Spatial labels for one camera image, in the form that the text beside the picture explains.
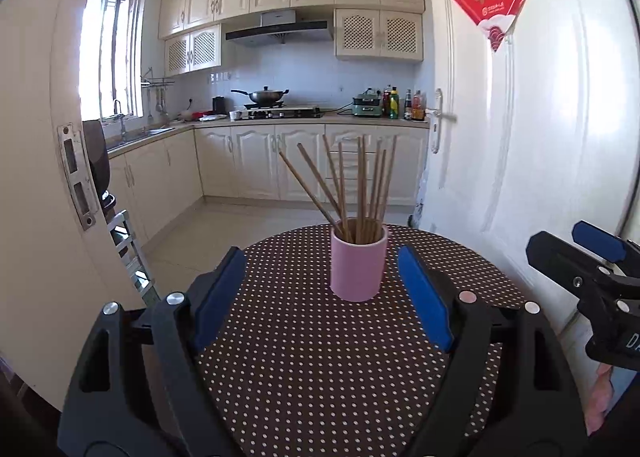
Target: window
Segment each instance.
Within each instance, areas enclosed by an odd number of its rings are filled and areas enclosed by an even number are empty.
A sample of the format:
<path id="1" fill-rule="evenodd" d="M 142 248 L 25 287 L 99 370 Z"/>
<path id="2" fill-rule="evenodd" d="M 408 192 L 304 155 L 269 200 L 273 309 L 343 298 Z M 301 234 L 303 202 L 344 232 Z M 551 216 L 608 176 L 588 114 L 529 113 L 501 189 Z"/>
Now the window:
<path id="1" fill-rule="evenodd" d="M 87 0 L 80 38 L 82 120 L 142 115 L 134 63 L 138 0 Z M 116 107 L 115 100 L 120 102 Z"/>

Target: round table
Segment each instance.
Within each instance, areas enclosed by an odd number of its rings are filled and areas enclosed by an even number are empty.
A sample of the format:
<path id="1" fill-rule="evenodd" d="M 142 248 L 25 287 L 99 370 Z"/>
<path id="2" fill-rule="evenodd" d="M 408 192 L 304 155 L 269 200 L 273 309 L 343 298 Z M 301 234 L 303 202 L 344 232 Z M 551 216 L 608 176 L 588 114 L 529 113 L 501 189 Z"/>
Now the round table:
<path id="1" fill-rule="evenodd" d="M 505 275 L 466 247 L 426 231 L 388 228 L 380 293 L 364 303 L 341 300 L 329 288 L 329 225 L 287 231 L 244 250 L 241 290 L 198 367 L 245 455 L 402 453 L 447 368 L 447 355 L 427 341 L 398 274 L 405 244 L 491 305 L 525 302 Z M 467 435 L 484 426 L 499 360 L 500 345 L 492 345 Z"/>

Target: green appliance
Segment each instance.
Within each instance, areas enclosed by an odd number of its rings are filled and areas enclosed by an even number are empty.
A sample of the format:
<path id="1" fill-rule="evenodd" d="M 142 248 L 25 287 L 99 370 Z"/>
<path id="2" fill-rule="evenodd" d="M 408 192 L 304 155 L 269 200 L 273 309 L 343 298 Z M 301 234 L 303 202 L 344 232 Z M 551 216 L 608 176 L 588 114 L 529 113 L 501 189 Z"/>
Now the green appliance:
<path id="1" fill-rule="evenodd" d="M 368 88 L 363 94 L 353 98 L 351 113 L 358 117 L 382 116 L 382 94 L 379 90 Z"/>

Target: tiled floor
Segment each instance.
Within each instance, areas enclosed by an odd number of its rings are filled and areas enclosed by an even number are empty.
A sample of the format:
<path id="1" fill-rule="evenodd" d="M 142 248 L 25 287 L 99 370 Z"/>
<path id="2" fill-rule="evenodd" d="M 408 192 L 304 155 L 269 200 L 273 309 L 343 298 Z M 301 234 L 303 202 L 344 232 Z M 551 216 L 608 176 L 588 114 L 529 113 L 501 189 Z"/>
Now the tiled floor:
<path id="1" fill-rule="evenodd" d="M 404 226 L 407 218 L 407 213 L 388 211 L 385 222 Z M 284 231 L 324 223 L 316 209 L 204 204 L 147 253 L 158 294 L 186 291 L 197 275 L 215 269 L 231 246 L 244 249 Z"/>

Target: lattice cabinet door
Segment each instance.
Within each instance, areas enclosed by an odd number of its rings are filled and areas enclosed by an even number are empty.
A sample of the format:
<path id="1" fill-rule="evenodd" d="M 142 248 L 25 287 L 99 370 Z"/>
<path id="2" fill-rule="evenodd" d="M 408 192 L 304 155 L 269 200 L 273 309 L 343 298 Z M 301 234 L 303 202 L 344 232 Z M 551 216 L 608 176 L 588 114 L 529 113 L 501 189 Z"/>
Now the lattice cabinet door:
<path id="1" fill-rule="evenodd" d="M 185 34 L 164 42 L 164 75 L 189 72 L 190 35 Z"/>
<path id="2" fill-rule="evenodd" d="M 380 11 L 335 10 L 335 54 L 380 56 Z"/>
<path id="3" fill-rule="evenodd" d="M 220 67 L 220 25 L 191 33 L 191 71 Z"/>
<path id="4" fill-rule="evenodd" d="M 380 12 L 382 52 L 386 58 L 422 61 L 422 15 L 407 12 Z"/>

